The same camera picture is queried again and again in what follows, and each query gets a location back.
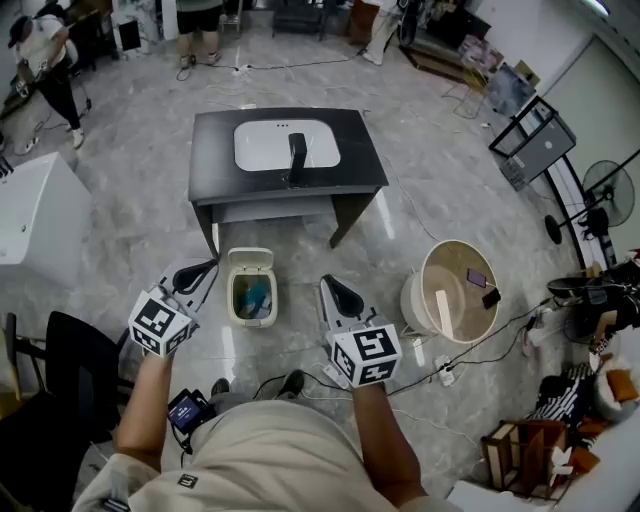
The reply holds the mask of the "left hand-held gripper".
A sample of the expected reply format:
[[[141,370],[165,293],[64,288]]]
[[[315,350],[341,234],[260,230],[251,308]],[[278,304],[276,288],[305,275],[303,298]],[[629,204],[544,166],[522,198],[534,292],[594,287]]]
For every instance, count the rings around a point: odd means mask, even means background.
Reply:
[[[219,272],[216,259],[183,257],[158,283],[142,291],[130,313],[131,339],[161,358],[172,354],[199,327],[199,312]]]

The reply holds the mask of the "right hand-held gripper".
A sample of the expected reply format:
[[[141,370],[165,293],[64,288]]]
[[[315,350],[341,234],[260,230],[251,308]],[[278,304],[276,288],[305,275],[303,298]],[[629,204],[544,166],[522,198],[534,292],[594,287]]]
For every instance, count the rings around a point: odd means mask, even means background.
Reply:
[[[330,329],[326,333],[329,360],[348,386],[359,388],[393,379],[402,348],[395,326],[376,316],[377,306],[354,283],[329,274],[320,280],[320,298]]]

